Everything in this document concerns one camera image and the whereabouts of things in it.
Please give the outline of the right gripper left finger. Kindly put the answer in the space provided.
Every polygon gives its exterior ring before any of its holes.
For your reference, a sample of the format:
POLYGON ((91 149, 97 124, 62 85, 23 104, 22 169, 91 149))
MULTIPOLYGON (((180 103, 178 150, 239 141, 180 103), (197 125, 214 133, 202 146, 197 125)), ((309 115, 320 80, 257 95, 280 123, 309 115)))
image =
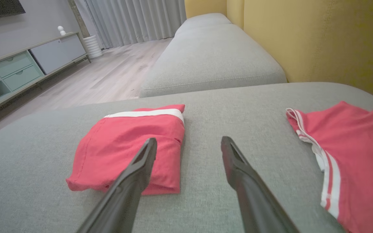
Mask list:
POLYGON ((156 138, 149 138, 109 187, 78 233, 130 233, 142 192, 149 185, 156 158, 156 138))

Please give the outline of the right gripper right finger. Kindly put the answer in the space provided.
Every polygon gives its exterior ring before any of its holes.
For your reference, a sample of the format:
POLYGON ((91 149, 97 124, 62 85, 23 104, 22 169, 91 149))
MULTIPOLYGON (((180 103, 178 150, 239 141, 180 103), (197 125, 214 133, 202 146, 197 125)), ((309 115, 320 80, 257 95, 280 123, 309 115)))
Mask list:
POLYGON ((298 233, 296 225, 231 137, 222 137, 221 150, 227 181, 237 193, 245 232, 298 233))

